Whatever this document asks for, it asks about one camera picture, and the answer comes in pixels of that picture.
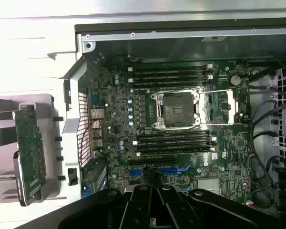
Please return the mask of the silver chipset heatsink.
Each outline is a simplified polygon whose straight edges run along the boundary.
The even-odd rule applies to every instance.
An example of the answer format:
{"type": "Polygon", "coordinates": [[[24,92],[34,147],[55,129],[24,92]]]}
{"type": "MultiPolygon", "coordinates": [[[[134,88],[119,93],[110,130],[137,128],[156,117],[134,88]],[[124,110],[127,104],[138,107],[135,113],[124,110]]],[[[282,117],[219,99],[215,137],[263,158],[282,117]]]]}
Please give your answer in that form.
{"type": "Polygon", "coordinates": [[[200,179],[197,181],[199,189],[205,189],[217,195],[221,195],[221,189],[219,187],[219,179],[200,179]]]}

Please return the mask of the blue expansion slot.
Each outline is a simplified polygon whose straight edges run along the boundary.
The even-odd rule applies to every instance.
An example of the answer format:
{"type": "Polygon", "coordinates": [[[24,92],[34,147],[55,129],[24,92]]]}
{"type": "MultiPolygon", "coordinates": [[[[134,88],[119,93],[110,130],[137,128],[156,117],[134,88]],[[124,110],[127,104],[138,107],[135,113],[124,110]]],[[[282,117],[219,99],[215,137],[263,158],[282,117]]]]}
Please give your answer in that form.
{"type": "MultiPolygon", "coordinates": [[[[180,174],[182,172],[188,171],[189,167],[185,167],[185,168],[160,168],[160,172],[163,175],[177,175],[180,174]]],[[[138,177],[138,176],[142,176],[143,171],[140,169],[136,169],[136,170],[129,170],[128,171],[128,175],[132,176],[132,177],[138,177]]]]}

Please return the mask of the black expansion slot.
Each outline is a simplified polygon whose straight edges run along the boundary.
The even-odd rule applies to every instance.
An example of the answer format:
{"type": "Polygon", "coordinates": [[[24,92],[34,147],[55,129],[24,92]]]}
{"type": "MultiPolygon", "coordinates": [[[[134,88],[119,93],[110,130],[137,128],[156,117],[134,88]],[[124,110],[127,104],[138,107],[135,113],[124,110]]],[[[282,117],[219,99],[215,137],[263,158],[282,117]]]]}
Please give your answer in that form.
{"type": "Polygon", "coordinates": [[[141,160],[129,160],[128,165],[138,166],[138,165],[149,165],[149,164],[169,164],[175,163],[177,160],[175,158],[152,158],[152,159],[141,159],[141,160]]]}

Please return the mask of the green motherboard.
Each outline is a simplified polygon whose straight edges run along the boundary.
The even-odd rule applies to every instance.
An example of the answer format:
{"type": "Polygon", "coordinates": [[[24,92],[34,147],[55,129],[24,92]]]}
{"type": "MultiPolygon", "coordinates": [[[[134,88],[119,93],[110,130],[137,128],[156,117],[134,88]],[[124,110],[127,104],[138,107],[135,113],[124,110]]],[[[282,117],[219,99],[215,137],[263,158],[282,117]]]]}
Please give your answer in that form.
{"type": "Polygon", "coordinates": [[[221,196],[242,203],[250,191],[250,98],[248,70],[234,61],[106,64],[91,73],[87,87],[92,125],[91,148],[107,160],[108,186],[124,192],[141,177],[129,170],[185,168],[163,175],[163,183],[183,193],[198,188],[200,179],[219,179],[221,196]],[[233,75],[241,83],[233,86],[233,75]],[[238,102],[234,125],[198,125],[186,130],[151,127],[150,96],[160,91],[231,89],[238,102]],[[128,165],[129,160],[175,158],[175,163],[128,165]]]}

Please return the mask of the CPU socket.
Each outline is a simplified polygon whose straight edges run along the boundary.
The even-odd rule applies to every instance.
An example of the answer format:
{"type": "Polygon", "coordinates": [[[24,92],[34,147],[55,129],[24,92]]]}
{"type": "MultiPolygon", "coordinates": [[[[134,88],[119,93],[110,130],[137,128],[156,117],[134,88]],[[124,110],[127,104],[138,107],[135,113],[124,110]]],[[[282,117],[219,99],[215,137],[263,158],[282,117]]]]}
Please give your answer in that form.
{"type": "Polygon", "coordinates": [[[198,93],[193,90],[160,91],[153,93],[150,98],[152,128],[162,131],[186,130],[201,124],[196,111],[198,93]]]}

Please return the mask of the metal socket cover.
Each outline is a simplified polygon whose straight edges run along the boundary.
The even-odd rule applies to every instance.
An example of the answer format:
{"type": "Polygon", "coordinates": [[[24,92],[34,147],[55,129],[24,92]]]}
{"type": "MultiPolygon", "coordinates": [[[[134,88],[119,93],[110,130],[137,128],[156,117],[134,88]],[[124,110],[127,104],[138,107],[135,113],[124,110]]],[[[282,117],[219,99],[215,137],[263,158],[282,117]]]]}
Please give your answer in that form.
{"type": "Polygon", "coordinates": [[[197,114],[202,125],[234,125],[238,102],[231,89],[200,92],[197,114]]]}

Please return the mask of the grey parts rack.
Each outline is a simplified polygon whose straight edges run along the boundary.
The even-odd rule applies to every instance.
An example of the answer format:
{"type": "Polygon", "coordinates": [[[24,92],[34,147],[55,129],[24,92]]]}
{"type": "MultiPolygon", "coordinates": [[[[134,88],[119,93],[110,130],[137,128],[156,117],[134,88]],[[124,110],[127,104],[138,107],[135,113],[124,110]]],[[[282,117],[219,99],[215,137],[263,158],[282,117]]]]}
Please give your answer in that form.
{"type": "Polygon", "coordinates": [[[18,145],[12,113],[23,105],[35,111],[46,169],[46,182],[30,202],[57,199],[61,182],[65,179],[59,133],[59,123],[63,117],[55,111],[54,97],[50,94],[0,96],[0,203],[18,202],[13,158],[18,145]]]}

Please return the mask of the open black PC case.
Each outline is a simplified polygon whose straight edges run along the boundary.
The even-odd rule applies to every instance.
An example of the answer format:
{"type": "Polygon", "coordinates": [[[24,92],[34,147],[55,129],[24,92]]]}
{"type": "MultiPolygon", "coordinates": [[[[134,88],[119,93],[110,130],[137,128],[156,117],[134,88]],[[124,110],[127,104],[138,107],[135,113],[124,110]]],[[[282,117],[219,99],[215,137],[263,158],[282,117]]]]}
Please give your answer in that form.
{"type": "MultiPolygon", "coordinates": [[[[261,229],[286,229],[286,161],[279,154],[278,114],[286,109],[286,93],[277,88],[278,74],[286,68],[286,29],[81,32],[79,40],[81,57],[64,77],[63,152],[78,158],[68,167],[69,185],[77,188],[72,214],[80,209],[77,201],[110,189],[106,157],[91,148],[91,73],[106,64],[234,61],[248,70],[251,187],[242,203],[232,201],[257,211],[261,229]]],[[[135,186],[111,189],[124,194],[135,186]]],[[[156,195],[153,189],[149,229],[175,229],[156,195]]]]}

